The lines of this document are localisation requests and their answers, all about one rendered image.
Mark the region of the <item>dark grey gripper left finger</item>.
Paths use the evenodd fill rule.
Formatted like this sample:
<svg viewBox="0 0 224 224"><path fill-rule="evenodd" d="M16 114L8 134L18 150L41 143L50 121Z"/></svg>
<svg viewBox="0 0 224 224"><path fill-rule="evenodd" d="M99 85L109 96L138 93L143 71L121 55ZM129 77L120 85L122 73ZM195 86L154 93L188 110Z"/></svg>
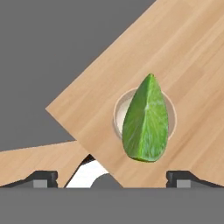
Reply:
<svg viewBox="0 0 224 224"><path fill-rule="evenodd" d="M28 177L3 185L3 188L57 188L57 171L34 171Z"/></svg>

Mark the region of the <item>white and black round object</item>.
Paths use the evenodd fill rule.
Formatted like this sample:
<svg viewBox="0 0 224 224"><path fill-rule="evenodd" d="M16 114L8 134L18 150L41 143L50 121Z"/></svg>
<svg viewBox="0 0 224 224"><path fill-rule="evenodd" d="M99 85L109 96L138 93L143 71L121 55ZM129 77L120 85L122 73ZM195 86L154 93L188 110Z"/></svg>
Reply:
<svg viewBox="0 0 224 224"><path fill-rule="evenodd" d="M67 181L65 188L121 189L117 180L88 154Z"/></svg>

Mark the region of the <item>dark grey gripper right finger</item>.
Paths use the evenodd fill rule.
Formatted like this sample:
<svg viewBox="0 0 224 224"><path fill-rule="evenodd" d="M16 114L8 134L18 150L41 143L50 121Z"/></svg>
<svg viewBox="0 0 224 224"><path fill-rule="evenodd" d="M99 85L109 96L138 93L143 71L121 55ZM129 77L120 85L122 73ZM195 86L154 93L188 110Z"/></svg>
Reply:
<svg viewBox="0 0 224 224"><path fill-rule="evenodd" d="M215 183L200 179L190 171L167 171L166 172L166 187L173 188L196 188L196 187L219 187Z"/></svg>

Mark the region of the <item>green citrus wedge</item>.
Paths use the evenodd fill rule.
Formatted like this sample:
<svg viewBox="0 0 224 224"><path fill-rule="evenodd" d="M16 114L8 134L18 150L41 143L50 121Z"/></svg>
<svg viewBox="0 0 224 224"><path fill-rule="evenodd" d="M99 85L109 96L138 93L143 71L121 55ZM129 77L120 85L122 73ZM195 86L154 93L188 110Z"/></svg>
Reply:
<svg viewBox="0 0 224 224"><path fill-rule="evenodd" d="M156 162L168 141L168 112L156 76L149 73L137 88L122 125L122 146L137 161Z"/></svg>

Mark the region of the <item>glass of lemonade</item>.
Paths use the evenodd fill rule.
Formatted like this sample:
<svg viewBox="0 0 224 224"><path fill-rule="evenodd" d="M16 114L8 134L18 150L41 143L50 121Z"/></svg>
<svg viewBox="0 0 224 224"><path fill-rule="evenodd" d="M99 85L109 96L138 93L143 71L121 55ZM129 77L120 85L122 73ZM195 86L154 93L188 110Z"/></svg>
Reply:
<svg viewBox="0 0 224 224"><path fill-rule="evenodd" d="M116 102L113 113L113 125L115 133L119 138L122 138L123 122L128 111L131 100L137 90L130 89L124 93ZM168 114L168 139L172 138L177 127L177 113L169 96L163 92L164 102Z"/></svg>

